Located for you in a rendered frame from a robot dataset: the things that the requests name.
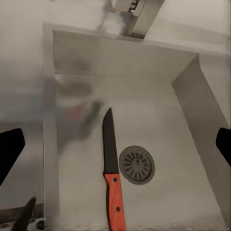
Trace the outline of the parer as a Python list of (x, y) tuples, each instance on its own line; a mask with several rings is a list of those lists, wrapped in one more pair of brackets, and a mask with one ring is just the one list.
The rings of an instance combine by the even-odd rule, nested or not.
[(115, 141), (112, 109), (104, 118), (105, 175), (108, 185), (107, 215), (110, 231), (126, 231), (121, 179)]

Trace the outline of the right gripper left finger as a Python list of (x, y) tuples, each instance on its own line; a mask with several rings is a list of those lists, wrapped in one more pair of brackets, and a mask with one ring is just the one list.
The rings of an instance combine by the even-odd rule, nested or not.
[(20, 128), (0, 134), (0, 186), (25, 147)]

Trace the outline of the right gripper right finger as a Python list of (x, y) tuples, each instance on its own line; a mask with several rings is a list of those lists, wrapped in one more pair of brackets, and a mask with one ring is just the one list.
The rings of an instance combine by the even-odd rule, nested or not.
[(220, 128), (218, 131), (216, 146), (231, 166), (231, 130)]

